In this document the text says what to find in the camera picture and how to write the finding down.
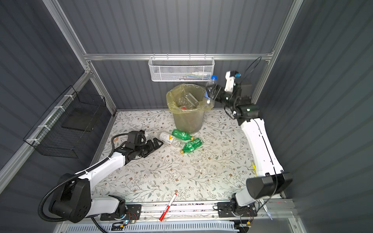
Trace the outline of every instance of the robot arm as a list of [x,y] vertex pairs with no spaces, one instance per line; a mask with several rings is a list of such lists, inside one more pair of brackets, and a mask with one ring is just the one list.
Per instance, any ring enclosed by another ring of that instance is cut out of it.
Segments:
[[225,111],[228,107],[232,115],[226,111],[227,115],[231,119],[236,119],[241,125],[256,166],[257,177],[248,178],[246,188],[233,194],[231,198],[233,213],[237,213],[235,210],[239,207],[248,206],[263,196],[280,193],[292,182],[291,174],[283,171],[273,152],[264,127],[264,120],[258,117],[258,107],[251,103],[250,97],[241,98],[241,84],[235,82],[235,79],[240,76],[235,70],[228,71],[224,90],[217,84],[206,87],[208,96],[223,103]]
[[[52,189],[54,191],[49,204],[49,212],[62,217],[63,220],[60,221],[69,220],[73,223],[85,217],[103,213],[114,213],[114,218],[117,220],[123,218],[126,213],[124,199],[112,195],[91,198],[91,190],[110,173],[126,165],[136,156],[145,158],[163,145],[163,142],[157,138],[153,141],[146,141],[144,133],[142,130],[129,132],[124,147],[113,148],[113,153],[108,157],[75,175],[63,175],[58,182],[59,187]],[[49,192],[42,199],[41,207],[51,193]],[[47,217],[42,211],[38,213],[46,221],[56,220]]]

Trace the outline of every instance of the bottle label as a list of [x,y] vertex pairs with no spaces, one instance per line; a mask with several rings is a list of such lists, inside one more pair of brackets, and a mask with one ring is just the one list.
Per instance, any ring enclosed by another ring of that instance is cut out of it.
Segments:
[[159,136],[159,139],[164,141],[165,143],[168,143],[171,145],[172,141],[174,140],[174,136],[168,134],[168,133],[161,133]]
[[207,94],[207,91],[205,91],[205,98],[209,99],[210,97]]

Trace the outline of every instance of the mounting plate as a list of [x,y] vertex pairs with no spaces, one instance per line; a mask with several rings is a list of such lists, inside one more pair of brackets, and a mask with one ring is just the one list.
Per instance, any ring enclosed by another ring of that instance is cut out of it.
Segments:
[[[122,219],[121,221],[140,219],[141,205],[126,205],[126,206],[127,206],[127,214],[124,217],[124,219]],[[117,218],[117,217],[118,216],[116,214],[101,214],[100,220],[101,221],[116,221],[114,218]]]
[[224,217],[256,217],[257,213],[253,208],[255,208],[255,202],[249,206],[244,206],[244,207],[238,207],[236,209],[236,213],[233,214],[232,208],[231,208],[231,203],[230,202],[218,202],[217,203],[217,209],[219,213],[219,218],[224,218]]

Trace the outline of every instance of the trash can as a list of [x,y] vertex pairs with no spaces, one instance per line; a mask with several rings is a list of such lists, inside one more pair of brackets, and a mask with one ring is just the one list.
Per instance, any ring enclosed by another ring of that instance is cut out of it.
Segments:
[[[207,110],[211,110],[213,106],[206,105],[206,98],[204,98],[205,88],[194,84],[180,84],[167,92],[167,105],[173,118],[175,120],[175,127],[178,130],[195,133],[202,127],[203,115]],[[177,101],[183,96],[191,93],[199,102],[194,109],[184,110],[178,106]]]

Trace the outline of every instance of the white wire basket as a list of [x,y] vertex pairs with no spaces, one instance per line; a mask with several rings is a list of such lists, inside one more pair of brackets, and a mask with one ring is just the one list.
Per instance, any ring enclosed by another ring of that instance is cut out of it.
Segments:
[[155,82],[206,82],[211,79],[214,66],[214,57],[149,58],[150,75]]

